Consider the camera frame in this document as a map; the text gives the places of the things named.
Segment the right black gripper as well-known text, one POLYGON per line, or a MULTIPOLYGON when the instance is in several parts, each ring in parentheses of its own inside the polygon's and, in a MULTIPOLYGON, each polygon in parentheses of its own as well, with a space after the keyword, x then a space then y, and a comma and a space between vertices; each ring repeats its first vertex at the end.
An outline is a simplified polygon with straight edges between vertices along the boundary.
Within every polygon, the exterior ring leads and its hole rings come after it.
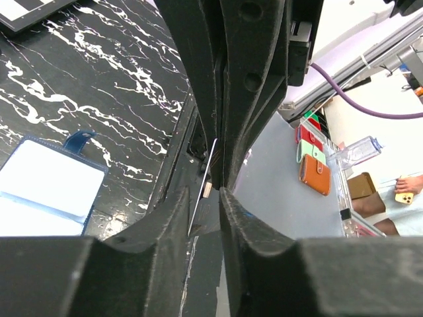
POLYGON ((304 82, 313 55, 323 0, 222 1, 227 44, 222 115, 221 187, 236 178, 247 126, 270 70, 284 9, 288 10, 288 85, 304 82))

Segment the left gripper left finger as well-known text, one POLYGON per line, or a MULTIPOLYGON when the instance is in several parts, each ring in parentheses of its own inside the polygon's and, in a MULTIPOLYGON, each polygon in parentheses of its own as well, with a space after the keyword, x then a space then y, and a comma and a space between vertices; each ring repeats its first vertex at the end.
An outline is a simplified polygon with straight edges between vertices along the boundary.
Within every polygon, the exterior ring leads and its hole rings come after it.
POLYGON ((2 316, 176 316, 185 276, 190 191, 100 241, 1 239, 2 316))

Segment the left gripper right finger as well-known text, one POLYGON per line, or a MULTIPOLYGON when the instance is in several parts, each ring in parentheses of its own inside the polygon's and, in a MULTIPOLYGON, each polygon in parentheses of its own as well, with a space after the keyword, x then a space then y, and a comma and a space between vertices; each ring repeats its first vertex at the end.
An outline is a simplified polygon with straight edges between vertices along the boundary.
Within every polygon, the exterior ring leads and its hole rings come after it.
POLYGON ((421 316, 422 239, 292 240, 220 190, 232 316, 421 316))

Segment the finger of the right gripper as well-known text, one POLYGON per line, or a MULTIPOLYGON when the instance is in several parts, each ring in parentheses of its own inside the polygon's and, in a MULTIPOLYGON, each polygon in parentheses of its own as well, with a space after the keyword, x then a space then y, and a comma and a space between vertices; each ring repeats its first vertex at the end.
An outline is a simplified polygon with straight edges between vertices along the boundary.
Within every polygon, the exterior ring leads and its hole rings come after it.
POLYGON ((221 1, 156 1, 176 44, 193 90, 208 150, 216 141, 210 168, 223 170, 223 70, 225 27, 221 1))

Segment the black VIP credit card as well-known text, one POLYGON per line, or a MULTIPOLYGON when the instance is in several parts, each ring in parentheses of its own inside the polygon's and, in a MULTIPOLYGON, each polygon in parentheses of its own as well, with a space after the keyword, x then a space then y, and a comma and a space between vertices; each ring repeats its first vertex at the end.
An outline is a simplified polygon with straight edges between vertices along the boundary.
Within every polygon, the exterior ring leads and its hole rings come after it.
POLYGON ((199 202, 200 202, 201 198, 203 197, 204 186, 205 186, 205 183, 206 183, 206 178, 207 178, 207 175, 208 175, 208 171, 210 169, 210 164, 211 164, 211 161, 212 161, 213 153, 215 151, 215 146, 217 144, 217 140, 218 139, 215 138, 213 140, 213 143, 212 143, 212 146, 211 146, 210 155, 209 155, 209 158, 208 158, 208 161, 207 161, 207 164, 206 164, 206 170, 205 170, 204 175, 202 177, 200 190, 198 192, 198 196, 196 198, 196 203, 195 203, 194 210, 193 210, 193 213, 192 213, 192 218, 191 218, 191 220, 189 222, 189 225, 188 225, 187 237, 189 237, 190 234, 191 234, 192 227, 194 225, 194 220, 195 220, 195 217, 196 217, 197 208, 198 208, 198 205, 199 205, 199 202))

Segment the blue leather card holder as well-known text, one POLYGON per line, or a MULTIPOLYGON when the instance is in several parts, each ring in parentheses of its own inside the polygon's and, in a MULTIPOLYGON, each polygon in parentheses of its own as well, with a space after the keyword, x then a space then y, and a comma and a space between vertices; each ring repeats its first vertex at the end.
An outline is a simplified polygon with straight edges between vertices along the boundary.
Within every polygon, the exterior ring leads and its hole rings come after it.
POLYGON ((93 131, 61 145, 27 135, 1 167, 1 236, 81 236, 108 169, 82 155, 93 131))

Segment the bystander hand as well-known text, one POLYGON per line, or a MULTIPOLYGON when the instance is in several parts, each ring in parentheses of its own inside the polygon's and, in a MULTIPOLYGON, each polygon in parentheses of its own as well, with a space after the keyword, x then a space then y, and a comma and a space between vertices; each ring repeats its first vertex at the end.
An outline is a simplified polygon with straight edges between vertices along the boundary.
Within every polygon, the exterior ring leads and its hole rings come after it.
POLYGON ((395 193, 411 193, 418 195, 423 189, 423 175, 398 178, 395 185, 395 193))

